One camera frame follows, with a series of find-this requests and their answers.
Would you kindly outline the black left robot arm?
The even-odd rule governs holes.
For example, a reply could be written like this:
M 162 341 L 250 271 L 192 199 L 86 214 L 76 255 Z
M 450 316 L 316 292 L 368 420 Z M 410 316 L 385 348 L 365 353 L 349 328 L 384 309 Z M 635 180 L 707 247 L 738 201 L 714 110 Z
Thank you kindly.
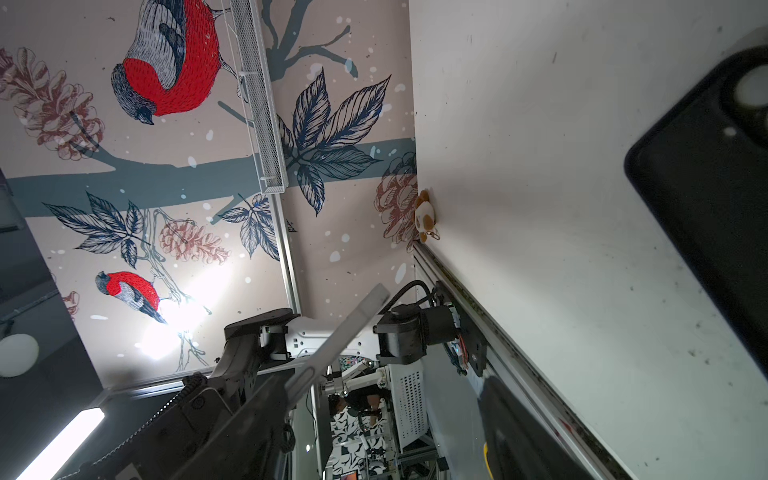
M 225 327 L 214 371 L 182 389 L 136 432 L 72 479 L 276 479 L 296 446 L 286 345 L 297 318 L 280 308 Z

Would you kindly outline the black phone case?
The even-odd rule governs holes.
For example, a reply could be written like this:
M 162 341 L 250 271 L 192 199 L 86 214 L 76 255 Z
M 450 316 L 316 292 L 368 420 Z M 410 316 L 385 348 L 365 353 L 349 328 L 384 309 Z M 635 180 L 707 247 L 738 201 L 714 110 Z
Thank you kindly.
M 767 370 L 767 104 L 737 98 L 767 48 L 714 67 L 628 151 L 624 172 L 760 371 Z

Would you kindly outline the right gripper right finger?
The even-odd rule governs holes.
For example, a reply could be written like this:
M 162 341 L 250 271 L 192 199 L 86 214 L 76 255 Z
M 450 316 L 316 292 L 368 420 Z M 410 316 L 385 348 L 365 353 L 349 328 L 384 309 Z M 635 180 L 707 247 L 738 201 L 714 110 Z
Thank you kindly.
M 484 381 L 478 405 L 495 480 L 590 477 L 499 378 Z

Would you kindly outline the yellow tape measure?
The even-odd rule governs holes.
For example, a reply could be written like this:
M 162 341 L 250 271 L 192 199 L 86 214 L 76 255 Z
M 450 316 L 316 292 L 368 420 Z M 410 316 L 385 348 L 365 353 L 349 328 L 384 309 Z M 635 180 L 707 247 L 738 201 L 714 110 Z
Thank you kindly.
M 490 466 L 490 463 L 489 463 L 489 447 L 488 447 L 488 443 L 487 442 L 485 442 L 483 444 L 483 459 L 484 459 L 485 468 L 486 468 L 487 473 L 488 473 L 488 477 L 489 477 L 490 480 L 493 480 L 494 476 L 493 476 L 493 472 L 492 472 L 492 469 L 491 469 L 491 466 Z

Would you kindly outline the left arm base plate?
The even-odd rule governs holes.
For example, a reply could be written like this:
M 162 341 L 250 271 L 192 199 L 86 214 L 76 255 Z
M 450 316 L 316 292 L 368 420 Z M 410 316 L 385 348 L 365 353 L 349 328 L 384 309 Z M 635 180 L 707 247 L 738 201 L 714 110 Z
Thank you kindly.
M 488 342 L 479 327 L 474 323 L 469 311 L 459 302 L 458 297 L 450 292 L 443 281 L 437 281 L 433 288 L 433 299 L 440 306 L 447 306 L 453 315 L 457 329 L 457 338 L 452 341 L 455 346 L 454 356 L 457 358 L 458 369 L 467 375 L 472 371 L 477 377 L 482 377 L 487 366 Z

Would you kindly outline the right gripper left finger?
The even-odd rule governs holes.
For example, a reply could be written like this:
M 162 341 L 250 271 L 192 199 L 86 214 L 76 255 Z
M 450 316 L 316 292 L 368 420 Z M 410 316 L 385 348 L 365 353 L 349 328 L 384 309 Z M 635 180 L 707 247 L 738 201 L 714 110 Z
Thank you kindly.
M 174 479 L 283 479 L 296 440 L 288 421 L 288 376 L 267 376 L 238 412 L 180 467 Z

